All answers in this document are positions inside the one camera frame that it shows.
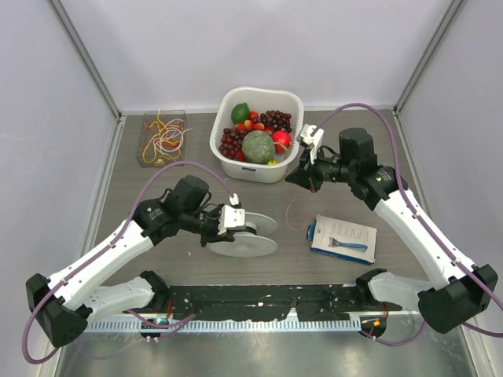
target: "cable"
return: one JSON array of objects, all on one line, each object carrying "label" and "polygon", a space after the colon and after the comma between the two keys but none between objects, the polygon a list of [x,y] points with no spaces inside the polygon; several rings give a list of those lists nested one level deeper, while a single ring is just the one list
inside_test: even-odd
[{"label": "cable", "polygon": [[375,337],[372,336],[373,328],[370,330],[370,332],[365,332],[365,331],[361,330],[360,334],[362,334],[366,338],[372,339],[375,342],[378,342],[378,343],[381,343],[381,344],[385,344],[386,346],[404,346],[405,344],[412,343],[417,338],[419,338],[420,335],[423,333],[423,331],[424,331],[425,328],[426,328],[426,322],[423,321],[423,324],[421,325],[419,331],[412,338],[410,338],[408,340],[404,340],[402,342],[392,342],[391,340],[375,338]]},{"label": "cable", "polygon": [[352,295],[351,297],[342,297],[342,296],[339,296],[336,293],[334,293],[332,291],[329,291],[328,289],[324,290],[324,292],[328,293],[329,295],[332,295],[333,297],[335,297],[335,298],[337,298],[339,300],[343,300],[343,301],[353,301],[353,300],[355,300],[358,297],[358,293],[357,293],[356,290],[355,290],[356,293],[354,295]]},{"label": "cable", "polygon": [[388,319],[388,317],[390,316],[390,311],[389,311],[389,310],[388,310],[388,308],[387,308],[387,302],[385,302],[385,303],[384,303],[384,304],[382,304],[382,305],[383,305],[383,310],[384,310],[384,312],[385,312],[385,314],[384,314],[384,320],[387,320],[387,319]]},{"label": "cable", "polygon": [[172,312],[173,312],[173,301],[170,298],[170,300],[167,302],[166,321],[169,320]]},{"label": "cable", "polygon": [[110,245],[114,245],[118,240],[120,240],[120,237],[123,236],[123,234],[126,232],[127,227],[129,226],[131,220],[133,219],[134,216],[134,211],[136,210],[138,204],[140,203],[141,199],[143,198],[143,195],[146,193],[146,191],[149,189],[150,185],[166,170],[171,169],[172,167],[179,167],[182,165],[191,165],[194,167],[199,167],[200,169],[206,171],[210,175],[212,175],[214,178],[216,178],[220,184],[226,189],[226,191],[229,193],[230,196],[234,196],[235,193],[231,190],[229,185],[221,179],[213,170],[205,167],[204,165],[201,165],[199,163],[194,163],[191,161],[177,161],[174,163],[171,163],[170,165],[166,165],[165,167],[162,167],[157,171],[148,181],[145,183],[145,186],[141,189],[140,193],[138,194],[138,197],[133,203],[133,206],[131,208],[130,213],[127,215],[126,221],[124,222],[123,227],[117,232],[117,236],[115,236],[110,244],[105,246],[103,249],[98,251],[95,255],[93,255],[91,258],[89,258],[87,261],[85,261],[82,265],[79,267],[75,268],[72,270],[67,276],[64,277],[61,281],[59,281],[53,289],[51,289],[47,294],[40,300],[40,302],[37,304],[37,306],[33,309],[33,312],[31,312],[31,315],[28,318],[28,321],[26,325],[24,326],[23,330],[23,337],[21,341],[21,350],[23,352],[23,357],[24,359],[30,363],[30,364],[42,364],[48,361],[51,357],[53,357],[58,349],[52,350],[49,355],[43,357],[42,359],[34,359],[30,355],[30,351],[28,350],[28,335],[30,333],[30,328],[33,325],[33,322],[35,321],[35,318],[39,314],[40,310],[42,307],[49,301],[49,299],[65,284],[65,281],[70,280],[72,277],[74,277],[77,273],[85,269],[88,265],[96,261],[98,258],[100,258],[104,253],[106,253],[108,250],[110,250]]},{"label": "cable", "polygon": [[[158,339],[167,339],[167,338],[170,338],[171,336],[175,335],[177,332],[181,331],[191,320],[194,319],[194,317],[196,316],[196,314],[190,314],[188,317],[186,317],[184,320],[180,320],[179,322],[177,322],[176,324],[173,324],[171,327],[172,328],[175,328],[173,331],[169,331],[165,334],[162,334],[158,337]],[[148,326],[153,326],[154,323],[152,322],[149,322],[149,321],[146,321],[146,324]],[[89,355],[88,353],[85,353],[84,351],[80,350],[80,353],[84,356],[84,357],[88,357],[90,359],[94,359],[94,360],[107,360],[109,359],[110,357],[114,357],[114,356],[117,356],[119,354],[121,354],[122,352],[128,350],[129,348],[131,348],[132,346],[136,346],[138,343],[143,343],[145,342],[145,339],[139,339],[139,340],[135,340],[134,342],[131,342],[129,343],[128,345],[124,346],[123,348],[121,348],[120,350],[117,350],[115,352],[112,352],[106,356],[94,356],[94,355]]]},{"label": "cable", "polygon": [[[133,310],[126,310],[126,313],[131,314],[133,317],[137,317],[141,322],[143,322],[147,326],[152,326],[153,328],[176,328],[177,326],[180,325],[180,322],[176,322],[174,324],[154,324],[153,322],[150,322],[149,320],[145,319],[144,317],[134,312]],[[189,317],[193,319],[195,316],[196,314],[190,314],[190,316],[186,317],[186,319]]]},{"label": "cable", "polygon": [[290,225],[290,221],[288,221],[288,212],[290,211],[290,207],[292,206],[293,202],[296,201],[297,199],[297,196],[299,196],[300,192],[297,192],[296,195],[293,197],[292,201],[290,202],[290,204],[286,207],[286,211],[285,211],[285,220],[286,220],[286,225],[291,229],[293,230],[294,232],[302,232],[302,231],[305,231],[306,229],[304,228],[304,226],[306,225],[306,222],[307,222],[307,217],[306,216],[300,216],[301,218],[304,219],[304,222],[302,223],[302,225],[300,226],[300,228],[293,228],[291,225]]},{"label": "cable", "polygon": [[[489,295],[489,297],[491,297],[494,300],[496,305],[503,311],[503,301],[498,296],[496,296],[496,294],[494,292],[492,292],[492,290],[489,289],[489,287],[486,286],[485,283],[481,281],[481,279],[479,279],[472,271],[470,271],[465,265],[463,265],[463,263],[456,262],[456,259],[457,259],[456,255],[454,255],[453,252],[442,242],[440,237],[435,233],[435,231],[430,227],[430,225],[428,225],[428,223],[422,218],[420,213],[418,213],[416,211],[416,208],[414,207],[414,205],[410,202],[409,197],[406,194],[406,190],[403,188],[402,179],[399,179],[402,175],[400,174],[400,163],[398,160],[398,148],[397,148],[395,136],[393,134],[393,129],[392,129],[390,123],[386,120],[386,118],[384,118],[384,116],[379,111],[377,111],[377,109],[375,109],[372,106],[369,106],[367,104],[362,104],[359,102],[354,102],[354,103],[345,104],[343,106],[340,106],[340,107],[336,108],[333,112],[328,114],[325,117],[325,119],[323,119],[321,121],[321,123],[316,127],[316,129],[311,134],[311,136],[315,135],[317,133],[317,131],[320,128],[322,128],[336,113],[341,112],[342,110],[344,110],[346,108],[355,108],[355,107],[356,108],[366,108],[367,110],[371,111],[373,114],[377,115],[379,117],[379,119],[386,126],[387,133],[390,137],[391,150],[393,152],[393,164],[395,165],[395,172],[396,172],[395,176],[397,177],[396,181],[398,184],[398,190],[400,191],[402,198],[405,200],[407,207],[417,217],[417,220],[423,225],[423,228],[428,232],[428,234],[431,236],[431,238],[433,238],[433,240],[435,240],[435,242],[440,246],[440,248],[443,250],[443,252],[446,253],[446,255],[454,263],[456,263],[456,265],[459,267],[459,269],[461,271],[463,271],[463,273],[468,275],[470,277],[470,279],[472,279],[480,287],[480,289],[482,289],[484,292],[486,292]],[[471,328],[472,330],[480,332],[481,334],[484,334],[484,335],[493,336],[495,338],[503,338],[503,333],[501,333],[501,332],[492,332],[492,331],[484,330],[484,329],[478,328],[472,324],[464,323],[463,325],[466,326],[467,328]]]},{"label": "cable", "polygon": [[[157,159],[157,152],[159,152],[163,158],[175,161],[178,157],[182,155],[181,148],[183,146],[183,134],[191,129],[183,130],[178,124],[173,124],[174,122],[184,123],[183,119],[172,119],[170,122],[163,123],[160,120],[160,110],[157,112],[157,119],[154,120],[147,126],[147,130],[150,130],[154,125],[157,126],[157,134],[154,134],[150,141],[147,143],[141,157],[144,163],[153,163]],[[169,144],[173,149],[166,149],[163,144]],[[153,146],[153,157],[151,160],[147,160],[145,155],[149,150],[149,147]],[[170,153],[177,152],[176,156],[172,156]]]}]

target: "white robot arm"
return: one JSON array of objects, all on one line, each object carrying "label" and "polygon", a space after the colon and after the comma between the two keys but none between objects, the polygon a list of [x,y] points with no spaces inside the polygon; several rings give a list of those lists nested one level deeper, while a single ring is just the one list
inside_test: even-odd
[{"label": "white robot arm", "polygon": [[[489,265],[478,267],[461,253],[420,208],[402,180],[406,202],[398,189],[397,179],[401,178],[396,177],[392,167],[377,164],[373,139],[366,130],[341,131],[338,154],[321,145],[323,130],[314,132],[316,128],[305,125],[299,133],[299,142],[305,149],[299,166],[286,181],[312,192],[317,192],[324,181],[348,183],[353,194],[398,233],[428,276],[428,281],[414,280],[375,269],[357,279],[357,285],[365,286],[365,295],[370,300],[419,310],[426,322],[443,334],[484,311],[489,295],[459,265],[467,266],[492,291],[497,283],[496,272]],[[422,222],[449,248],[453,258],[444,252]]]},{"label": "white robot arm", "polygon": [[[161,309],[168,300],[168,287],[152,271],[144,271],[133,280],[113,287],[101,285],[130,260],[165,238],[175,236],[179,230],[200,234],[202,246],[213,242],[233,242],[233,234],[246,229],[245,210],[240,208],[239,199],[234,195],[229,198],[231,205],[219,204],[207,211],[205,206],[210,198],[206,182],[187,176],[161,198],[140,202],[132,221],[114,244],[112,240],[123,228],[124,221],[75,263],[49,278],[35,274],[28,279],[26,288],[31,311],[47,292],[64,282],[36,317],[52,344],[55,347],[65,346],[80,336],[89,323],[127,309]],[[108,252],[70,280],[64,280],[72,270],[88,262],[107,245],[111,246]]]}]

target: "metal floor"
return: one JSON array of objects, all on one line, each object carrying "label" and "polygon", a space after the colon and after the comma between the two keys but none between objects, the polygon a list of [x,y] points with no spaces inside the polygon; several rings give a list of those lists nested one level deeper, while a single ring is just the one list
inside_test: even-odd
[{"label": "metal floor", "polygon": [[[403,340],[415,334],[421,319],[395,314],[388,322],[384,338]],[[56,376],[477,376],[460,328],[448,335],[427,329],[400,347],[349,332],[177,334],[108,357],[138,339],[134,334],[84,335],[84,342],[66,349]]]}]

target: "red apple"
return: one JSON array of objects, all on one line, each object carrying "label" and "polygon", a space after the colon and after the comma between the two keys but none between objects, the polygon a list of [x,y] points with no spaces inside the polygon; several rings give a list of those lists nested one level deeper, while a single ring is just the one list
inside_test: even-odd
[{"label": "red apple", "polygon": [[250,119],[244,121],[244,128],[246,130],[248,130],[248,131],[253,130],[253,126],[254,126],[254,124]]},{"label": "red apple", "polygon": [[265,129],[265,128],[266,128],[266,127],[264,126],[264,124],[263,124],[263,123],[255,123],[255,124],[253,125],[253,130],[255,130],[255,131],[264,131],[264,129]]},{"label": "red apple", "polygon": [[256,110],[251,110],[250,116],[248,117],[248,119],[253,120],[253,119],[257,119],[258,117],[259,117],[259,112],[257,112]]},{"label": "red apple", "polygon": [[244,154],[242,151],[237,151],[236,152],[236,157],[238,161],[241,161],[242,163],[244,162]]},{"label": "red apple", "polygon": [[276,153],[285,153],[292,145],[292,137],[288,132],[284,131],[276,131],[273,134],[273,141]]}]

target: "metal frame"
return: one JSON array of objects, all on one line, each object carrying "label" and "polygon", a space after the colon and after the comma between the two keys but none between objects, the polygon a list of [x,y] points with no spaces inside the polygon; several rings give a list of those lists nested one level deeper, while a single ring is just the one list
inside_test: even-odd
[{"label": "metal frame", "polygon": [[[334,104],[333,106],[304,106],[304,111],[305,112],[330,112],[337,106],[340,106],[342,104]],[[373,105],[374,108],[377,110],[390,110],[394,111],[395,106],[392,104],[388,105]],[[177,108],[165,108],[164,110],[177,110]],[[361,108],[347,108],[344,110],[345,112],[353,112],[353,111],[358,111],[362,110]],[[144,115],[146,112],[150,112],[152,109],[145,109],[145,110],[131,110],[131,111],[123,111],[121,113],[122,116],[129,116],[129,115]],[[189,108],[185,109],[184,112],[186,114],[208,114],[208,113],[217,113],[218,108]]]},{"label": "metal frame", "polygon": [[[155,319],[158,316],[154,314],[145,315],[147,319]],[[170,323],[176,323],[179,320],[170,320]],[[163,333],[172,330],[163,330],[158,328],[143,329],[140,320],[126,315],[116,315],[114,317],[103,319],[90,324],[86,329],[86,334],[93,333]],[[211,321],[198,320],[189,322],[180,332],[196,334],[221,334],[225,333],[243,333],[243,332],[300,332],[300,331],[361,331],[362,322],[360,316],[351,314],[348,320],[325,320],[325,321],[303,321],[300,322],[295,309],[284,320],[271,322],[252,322],[251,320],[234,321]]]},{"label": "metal frame", "polygon": [[93,59],[91,58],[89,52],[87,51],[87,48],[85,47],[82,39],[80,38],[79,33],[75,29],[75,26],[72,23],[72,20],[70,19],[69,15],[67,14],[66,9],[61,4],[60,0],[47,0],[47,3],[49,4],[50,8],[54,11],[54,15],[56,16],[64,32],[70,39],[70,42],[75,48],[77,55],[79,55],[82,63],[84,64],[84,67],[89,72],[91,79],[96,84],[96,87],[100,92],[101,96],[103,97],[103,99],[105,100],[106,104],[108,105],[108,108],[112,112],[113,116],[118,120],[121,116],[120,110],[117,107],[115,101],[113,100],[112,95],[108,91],[105,81],[103,80],[103,78],[100,75],[100,72],[96,68]]},{"label": "metal frame", "polygon": [[446,37],[447,32],[452,27],[454,21],[460,14],[466,2],[467,0],[452,0],[447,6],[446,12],[440,20],[439,26],[435,30],[435,33],[433,33],[433,36],[431,37],[426,50],[423,52],[423,55],[419,59],[417,66],[414,68],[413,74],[410,76],[406,87],[404,88],[402,94],[400,95],[400,98],[398,99],[398,102],[395,106],[395,111],[398,114],[400,114],[400,112],[403,110],[404,106],[409,100],[410,94],[414,91],[414,88],[416,88],[416,85],[419,82],[421,76],[424,74],[424,71],[430,64],[431,59],[439,49],[440,44]]},{"label": "metal frame", "polygon": [[[54,11],[54,14],[58,21],[60,22],[62,28],[70,39],[71,44],[74,46],[75,51],[79,55],[81,61],[83,62],[86,70],[90,74],[91,79],[94,81],[97,86],[101,96],[105,100],[108,105],[111,113],[116,117],[117,124],[112,135],[112,139],[110,141],[110,145],[108,148],[108,155],[105,160],[105,164],[103,166],[103,172],[101,175],[101,179],[99,181],[99,185],[97,187],[97,191],[94,195],[93,199],[93,207],[90,212],[90,220],[89,225],[86,231],[86,235],[83,240],[82,253],[85,254],[94,244],[97,228],[101,217],[101,212],[103,210],[103,206],[105,204],[105,198],[108,191],[108,185],[112,176],[112,169],[114,167],[116,161],[116,154],[119,149],[120,139],[122,137],[123,127],[125,123],[125,116],[122,117],[122,112],[117,107],[112,95],[110,94],[105,81],[101,77],[96,65],[93,62],[87,48],[85,47],[82,39],[79,36],[79,33],[75,29],[74,24],[72,23],[69,15],[67,14],[64,6],[61,4],[61,0],[47,0],[50,8]],[[395,124],[398,128],[398,133],[400,138],[402,139],[402,145],[406,152],[406,158],[410,165],[410,169],[413,173],[413,180],[416,183],[417,194],[419,196],[421,206],[427,213],[430,213],[428,209],[428,200],[427,196],[424,193],[424,190],[420,184],[419,175],[417,173],[417,168],[414,163],[413,153],[411,151],[411,147],[409,144],[409,139],[407,137],[406,131],[403,127],[402,121],[402,111],[406,106],[407,101],[409,100],[412,92],[416,88],[420,78],[428,68],[428,65],[431,63],[435,52],[440,47],[443,39],[446,37],[449,29],[453,25],[453,22],[456,20],[460,11],[462,10],[466,0],[452,0],[451,3],[447,6],[447,9],[439,23],[439,26],[435,30],[435,33],[431,37],[425,51],[423,52],[420,60],[415,67],[413,74],[410,76],[409,81],[407,82],[402,94],[400,95],[398,102],[393,106],[380,106],[379,109],[392,109],[395,116]],[[306,108],[307,111],[314,110],[331,110],[331,108],[326,107],[311,107]],[[197,113],[197,112],[209,112],[208,110],[192,110],[188,111],[188,113]],[[124,115],[132,115],[138,112],[127,112]],[[472,359],[475,363],[475,368],[479,375],[494,375],[494,371],[490,361],[488,360],[488,353],[486,352],[486,343],[482,339],[480,334],[476,334],[474,331],[464,330],[465,338],[468,343],[468,347],[470,349],[470,354],[472,355]],[[51,345],[47,342],[47,349],[50,350]],[[58,353],[51,362],[45,363],[41,365],[39,369],[39,376],[53,376],[56,371],[57,364],[61,357],[64,357],[63,353]]]}]

